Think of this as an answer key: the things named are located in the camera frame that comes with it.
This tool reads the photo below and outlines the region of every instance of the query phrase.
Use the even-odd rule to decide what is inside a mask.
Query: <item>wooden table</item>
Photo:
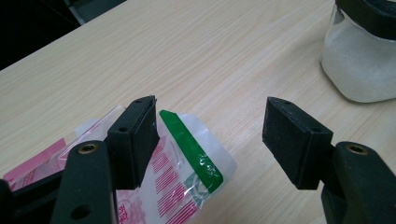
[[[356,104],[319,66],[333,2],[129,0],[0,72],[0,175],[115,105],[200,118],[238,164],[192,223],[325,223],[262,142],[268,96],[374,148],[396,172],[396,101]]]

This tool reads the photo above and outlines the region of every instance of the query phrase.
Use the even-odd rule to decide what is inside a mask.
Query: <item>screw hole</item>
[[[125,132],[128,131],[128,128],[121,127],[121,128],[119,128],[119,131],[122,132],[122,133],[125,133]]]
[[[94,152],[98,148],[97,145],[95,144],[88,144],[85,146],[82,146],[78,149],[79,154],[89,154],[91,152]]]
[[[364,148],[364,147],[359,147],[359,146],[346,146],[346,148],[350,151],[353,152],[355,154],[359,154],[359,155],[367,155],[369,154],[369,151]]]
[[[87,204],[84,204],[80,207],[77,207],[75,210],[73,210],[71,217],[74,220],[79,220],[84,217],[87,217],[90,213],[91,213],[91,208]]]

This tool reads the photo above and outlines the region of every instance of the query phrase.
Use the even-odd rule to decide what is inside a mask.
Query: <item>glass jar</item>
[[[396,3],[336,0],[321,66],[346,98],[396,98]]]

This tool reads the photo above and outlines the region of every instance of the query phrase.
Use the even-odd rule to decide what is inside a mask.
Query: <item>black lid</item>
[[[335,0],[335,4],[370,34],[396,40],[396,2],[392,0]]]

